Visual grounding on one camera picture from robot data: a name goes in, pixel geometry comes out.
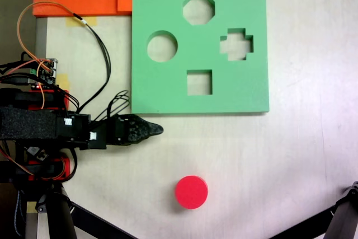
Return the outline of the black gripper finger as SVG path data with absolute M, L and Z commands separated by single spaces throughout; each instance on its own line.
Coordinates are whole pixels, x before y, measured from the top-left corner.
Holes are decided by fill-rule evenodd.
M 152 135 L 150 123 L 134 114 L 128 116 L 127 127 L 127 141 L 129 144 L 137 144 Z
M 159 124 L 149 123 L 149 135 L 150 136 L 160 135 L 163 132 L 164 132 L 164 129 Z

